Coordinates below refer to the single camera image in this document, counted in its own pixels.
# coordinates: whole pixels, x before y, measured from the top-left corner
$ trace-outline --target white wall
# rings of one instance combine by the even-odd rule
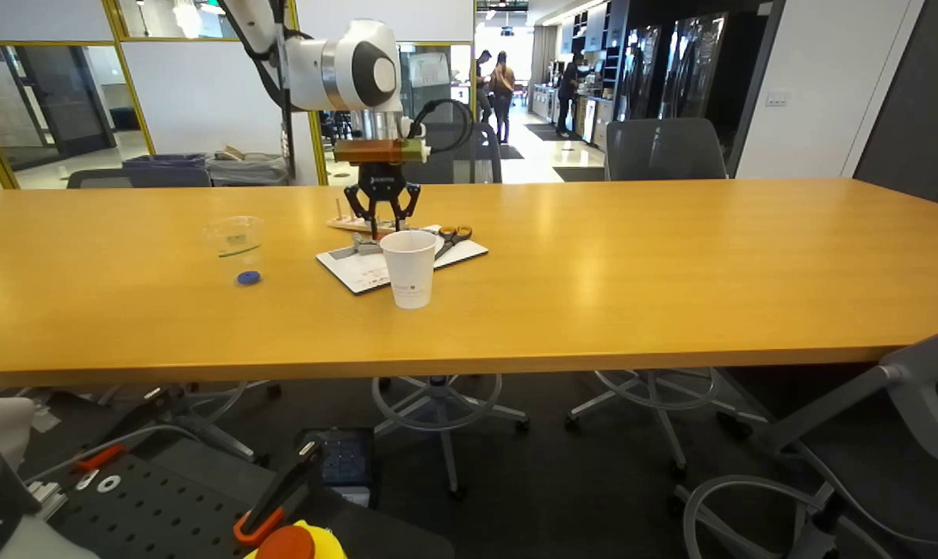
[[[0,0],[0,41],[112,41],[99,0]]]
[[[238,42],[125,42],[157,152],[279,148],[279,109]],[[298,182],[317,182],[306,117],[296,117]]]
[[[471,0],[298,0],[298,25],[319,41],[337,41],[349,21],[382,21],[396,42],[471,41]]]
[[[851,176],[922,0],[786,0],[737,176]]]

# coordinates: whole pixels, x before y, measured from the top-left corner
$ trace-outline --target paper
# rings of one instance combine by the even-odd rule
[[[446,87],[446,54],[413,54],[409,57],[409,87]]]
[[[478,245],[475,239],[466,239],[466,242],[453,245],[451,253],[445,253],[434,260],[434,270],[459,264],[459,260],[471,260],[471,258],[481,258],[481,254],[488,254],[488,247]],[[346,284],[346,288],[354,292],[354,295],[387,285],[382,253],[359,254],[349,245],[349,247],[337,247],[337,253],[319,253],[317,260],[329,274],[335,274]]]

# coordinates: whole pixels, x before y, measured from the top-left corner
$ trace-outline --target chair wheel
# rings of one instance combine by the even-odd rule
[[[668,464],[668,475],[670,475],[678,485],[683,485],[683,480],[687,480],[687,466]]]
[[[679,514],[683,514],[683,506],[687,506],[687,502],[683,502],[679,498],[668,498],[668,499],[664,499],[664,511],[668,511],[670,518],[679,518]]]
[[[446,489],[451,499],[466,499],[466,485]]]

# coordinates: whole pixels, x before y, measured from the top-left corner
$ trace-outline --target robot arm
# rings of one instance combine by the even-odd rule
[[[400,113],[396,42],[386,25],[350,21],[340,41],[315,41],[283,28],[279,0],[223,0],[223,12],[279,106],[289,92],[293,109]]]

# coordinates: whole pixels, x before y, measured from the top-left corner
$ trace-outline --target clear plastic cup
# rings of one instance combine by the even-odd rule
[[[219,216],[214,227],[217,260],[229,284],[261,284],[261,221],[253,213]]]

